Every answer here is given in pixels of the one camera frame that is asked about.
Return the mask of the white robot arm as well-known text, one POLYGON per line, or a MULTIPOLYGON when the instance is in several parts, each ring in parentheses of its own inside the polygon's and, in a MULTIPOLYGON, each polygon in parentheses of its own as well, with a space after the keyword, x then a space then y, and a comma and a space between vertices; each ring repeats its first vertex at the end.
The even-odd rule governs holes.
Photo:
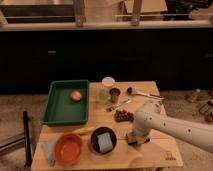
POLYGON ((152 129, 213 153, 213 126, 160 114, 161 106, 147 101, 134 113, 133 132, 147 137, 152 129))

